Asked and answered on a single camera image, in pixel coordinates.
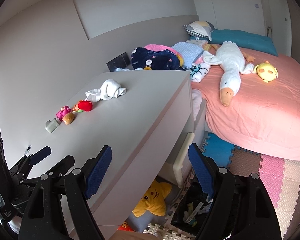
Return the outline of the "grey foam corner guard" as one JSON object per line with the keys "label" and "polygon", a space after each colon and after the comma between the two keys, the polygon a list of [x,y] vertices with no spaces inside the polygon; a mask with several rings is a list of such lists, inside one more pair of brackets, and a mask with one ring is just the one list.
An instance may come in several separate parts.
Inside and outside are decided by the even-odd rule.
{"label": "grey foam corner guard", "polygon": [[53,118],[45,123],[45,129],[47,132],[52,133],[60,126],[60,124],[61,123],[58,118]]}

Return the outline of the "pink rubber dinosaur toy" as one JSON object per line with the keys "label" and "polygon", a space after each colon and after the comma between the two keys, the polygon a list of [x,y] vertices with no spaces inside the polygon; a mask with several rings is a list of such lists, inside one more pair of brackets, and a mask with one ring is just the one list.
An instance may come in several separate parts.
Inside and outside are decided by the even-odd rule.
{"label": "pink rubber dinosaur toy", "polygon": [[72,112],[72,109],[65,105],[63,107],[61,107],[61,109],[56,113],[56,118],[62,122],[63,121],[63,118],[68,114],[68,113],[71,113]]}

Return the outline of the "orange plastic toy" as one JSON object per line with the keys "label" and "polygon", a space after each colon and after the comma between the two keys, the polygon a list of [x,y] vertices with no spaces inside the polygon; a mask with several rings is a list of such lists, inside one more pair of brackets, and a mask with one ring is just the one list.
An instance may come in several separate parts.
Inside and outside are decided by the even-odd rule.
{"label": "orange plastic toy", "polygon": [[76,103],[76,104],[74,105],[74,107],[72,107],[72,111],[73,111],[74,113],[81,113],[81,112],[83,112],[83,110],[80,109],[79,106],[78,106],[78,104],[79,104],[80,102],[81,102],[81,100],[79,100],[79,102]]}

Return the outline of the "red oval plush toy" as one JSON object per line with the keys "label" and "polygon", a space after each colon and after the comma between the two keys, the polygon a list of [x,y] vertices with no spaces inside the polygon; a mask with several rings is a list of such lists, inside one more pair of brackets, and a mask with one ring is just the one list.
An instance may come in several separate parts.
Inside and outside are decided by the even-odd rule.
{"label": "red oval plush toy", "polygon": [[82,112],[89,112],[93,109],[93,103],[91,101],[82,100],[77,104],[78,110]]}

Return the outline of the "black trash bin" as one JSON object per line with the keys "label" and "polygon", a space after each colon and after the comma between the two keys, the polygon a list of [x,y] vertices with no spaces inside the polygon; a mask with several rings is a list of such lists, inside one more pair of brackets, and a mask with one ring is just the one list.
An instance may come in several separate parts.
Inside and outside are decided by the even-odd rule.
{"label": "black trash bin", "polygon": [[209,213],[212,200],[207,201],[208,199],[208,194],[202,191],[197,177],[194,176],[190,188],[172,216],[171,225],[186,233],[196,235]]}

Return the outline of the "brown bear toy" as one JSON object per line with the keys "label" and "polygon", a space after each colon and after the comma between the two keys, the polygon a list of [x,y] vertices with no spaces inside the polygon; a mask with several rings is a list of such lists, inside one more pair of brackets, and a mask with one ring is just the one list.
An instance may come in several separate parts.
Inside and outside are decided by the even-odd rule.
{"label": "brown bear toy", "polygon": [[63,116],[62,120],[66,125],[69,125],[73,122],[74,118],[75,118],[75,115],[74,115],[74,113],[71,112],[71,113],[68,113],[65,116]]}

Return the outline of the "yellow pikachu plush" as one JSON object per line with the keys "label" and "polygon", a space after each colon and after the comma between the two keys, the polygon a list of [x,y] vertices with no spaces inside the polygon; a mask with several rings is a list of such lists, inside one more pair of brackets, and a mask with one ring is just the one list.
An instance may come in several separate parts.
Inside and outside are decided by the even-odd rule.
{"label": "yellow pikachu plush", "polygon": [[141,217],[146,211],[149,211],[155,216],[165,216],[165,199],[171,190],[172,185],[170,183],[154,180],[132,211],[133,215],[135,217]]}

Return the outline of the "pink bed sheet mattress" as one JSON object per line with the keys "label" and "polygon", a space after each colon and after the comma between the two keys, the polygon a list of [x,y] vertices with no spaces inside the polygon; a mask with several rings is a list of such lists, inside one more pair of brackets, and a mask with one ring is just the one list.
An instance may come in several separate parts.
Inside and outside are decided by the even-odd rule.
{"label": "pink bed sheet mattress", "polygon": [[242,75],[238,93],[225,107],[219,98],[223,71],[212,66],[200,83],[192,83],[206,100],[209,129],[247,150],[300,161],[300,64],[283,54],[244,51],[255,57],[254,64],[269,61],[279,77],[265,83],[257,74]]}

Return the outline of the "white towel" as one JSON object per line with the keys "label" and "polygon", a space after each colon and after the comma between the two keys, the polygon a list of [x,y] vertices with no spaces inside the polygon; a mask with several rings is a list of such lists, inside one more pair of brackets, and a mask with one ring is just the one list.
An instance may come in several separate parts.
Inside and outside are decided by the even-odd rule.
{"label": "white towel", "polygon": [[111,100],[125,95],[127,89],[122,87],[118,82],[113,79],[104,81],[102,86],[97,89],[89,90],[85,93],[85,101],[98,102],[100,100]]}

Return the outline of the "white goose plush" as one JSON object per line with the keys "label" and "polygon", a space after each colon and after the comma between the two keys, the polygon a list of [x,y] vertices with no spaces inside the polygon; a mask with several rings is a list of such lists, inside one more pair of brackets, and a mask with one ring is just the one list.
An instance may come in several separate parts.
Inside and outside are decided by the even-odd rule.
{"label": "white goose plush", "polygon": [[210,46],[215,49],[215,54],[207,51],[203,54],[203,59],[209,65],[219,65],[224,71],[219,84],[219,97],[222,105],[228,107],[241,87],[241,75],[254,72],[255,58],[232,41]]}

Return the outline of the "light blue knit blanket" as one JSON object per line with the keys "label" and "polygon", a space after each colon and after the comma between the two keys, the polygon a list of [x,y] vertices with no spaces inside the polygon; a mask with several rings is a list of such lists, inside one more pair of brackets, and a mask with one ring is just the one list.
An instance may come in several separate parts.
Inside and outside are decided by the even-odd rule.
{"label": "light blue knit blanket", "polygon": [[196,59],[203,53],[202,47],[187,42],[178,42],[172,48],[181,55],[184,60],[183,67],[187,69],[190,69]]}

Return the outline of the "yellow chick plush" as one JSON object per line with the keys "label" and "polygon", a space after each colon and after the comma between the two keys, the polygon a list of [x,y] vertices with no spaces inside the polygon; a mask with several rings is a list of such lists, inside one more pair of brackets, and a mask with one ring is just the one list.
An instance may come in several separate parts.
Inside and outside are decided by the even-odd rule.
{"label": "yellow chick plush", "polygon": [[269,83],[279,77],[277,69],[269,61],[258,64],[254,68],[256,73],[265,83]]}

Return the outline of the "navy rabbit print blanket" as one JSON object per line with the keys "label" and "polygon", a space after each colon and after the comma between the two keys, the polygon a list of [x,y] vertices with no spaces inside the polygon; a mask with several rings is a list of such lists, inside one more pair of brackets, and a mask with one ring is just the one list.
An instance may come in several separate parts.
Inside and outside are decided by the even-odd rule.
{"label": "navy rabbit print blanket", "polygon": [[134,69],[151,68],[151,70],[182,70],[177,55],[169,50],[152,51],[146,48],[135,48],[131,53],[131,64]]}

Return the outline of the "checkered pillow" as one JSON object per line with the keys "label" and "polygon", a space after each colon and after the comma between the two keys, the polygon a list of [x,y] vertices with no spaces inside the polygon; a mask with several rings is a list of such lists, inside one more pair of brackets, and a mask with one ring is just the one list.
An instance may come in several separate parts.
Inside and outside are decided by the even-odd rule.
{"label": "checkered pillow", "polygon": [[215,30],[215,27],[207,21],[194,21],[184,25],[184,29],[192,37],[205,38],[212,41],[211,32]]}

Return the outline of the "black wall socket panel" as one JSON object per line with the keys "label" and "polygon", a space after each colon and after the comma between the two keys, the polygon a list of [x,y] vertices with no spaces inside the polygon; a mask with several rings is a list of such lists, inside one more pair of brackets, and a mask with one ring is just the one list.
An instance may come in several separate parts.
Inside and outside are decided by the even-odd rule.
{"label": "black wall socket panel", "polygon": [[120,54],[119,56],[107,62],[107,67],[110,72],[114,72],[116,68],[125,69],[129,65],[130,65],[130,58],[126,52]]}

